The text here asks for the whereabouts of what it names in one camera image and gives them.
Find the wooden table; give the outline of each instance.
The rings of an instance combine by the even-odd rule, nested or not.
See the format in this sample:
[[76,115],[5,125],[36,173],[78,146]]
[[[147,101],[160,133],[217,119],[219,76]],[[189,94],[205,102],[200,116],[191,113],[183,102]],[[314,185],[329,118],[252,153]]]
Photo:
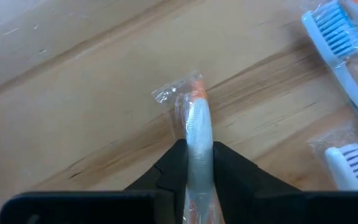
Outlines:
[[[0,26],[2,34],[20,32],[16,42],[0,39],[10,44],[0,48],[0,206],[26,190],[123,189],[174,142],[150,93],[196,69],[208,87],[215,140],[300,189],[334,188],[308,140],[348,122],[358,132],[358,118],[308,40],[297,6],[75,2],[66,7],[84,4],[89,13],[61,12],[61,22],[35,28],[29,21],[62,4],[46,0],[6,19],[32,29]],[[31,36],[37,29],[47,35],[39,43]],[[49,48],[37,48],[44,43]],[[50,55],[28,65],[28,49]],[[23,66],[5,63],[11,60]]]

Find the plastic wrapper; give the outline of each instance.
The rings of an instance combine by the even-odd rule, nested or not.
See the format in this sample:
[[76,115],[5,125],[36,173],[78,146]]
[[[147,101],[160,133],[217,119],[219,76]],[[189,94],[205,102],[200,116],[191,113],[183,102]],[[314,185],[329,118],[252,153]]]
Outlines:
[[175,138],[188,145],[184,223],[222,223],[213,181],[213,134],[203,77],[192,72],[152,93],[164,105]]
[[338,190],[358,190],[358,137],[352,123],[309,140]]
[[301,0],[302,23],[358,111],[358,0]]

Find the white toothbrush handle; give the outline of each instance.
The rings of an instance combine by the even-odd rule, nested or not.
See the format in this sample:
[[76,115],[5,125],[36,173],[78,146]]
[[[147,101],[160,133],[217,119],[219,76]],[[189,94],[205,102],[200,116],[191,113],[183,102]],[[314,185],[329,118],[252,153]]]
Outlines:
[[334,74],[343,86],[349,98],[358,107],[358,84],[354,81],[345,64],[333,69]]

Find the wrapped toothbrush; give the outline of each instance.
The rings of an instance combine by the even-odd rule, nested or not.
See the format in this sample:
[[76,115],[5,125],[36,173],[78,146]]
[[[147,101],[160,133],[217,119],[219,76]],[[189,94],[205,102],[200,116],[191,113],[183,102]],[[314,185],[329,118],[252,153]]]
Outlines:
[[358,0],[310,0],[301,20],[358,114]]
[[186,78],[152,93],[165,106],[175,138],[188,146],[188,183],[185,223],[219,223],[219,203],[213,181],[213,134],[203,77],[194,71]]
[[338,190],[358,190],[358,138],[351,123],[309,140]]

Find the toothbrush head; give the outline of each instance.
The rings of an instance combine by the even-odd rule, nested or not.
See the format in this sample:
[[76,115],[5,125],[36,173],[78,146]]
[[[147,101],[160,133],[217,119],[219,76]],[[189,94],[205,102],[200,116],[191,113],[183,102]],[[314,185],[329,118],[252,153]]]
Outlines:
[[325,152],[326,162],[339,190],[358,190],[358,144]]
[[313,12],[306,12],[302,22],[330,67],[342,64],[345,58],[356,53],[357,32],[338,1],[331,1]]

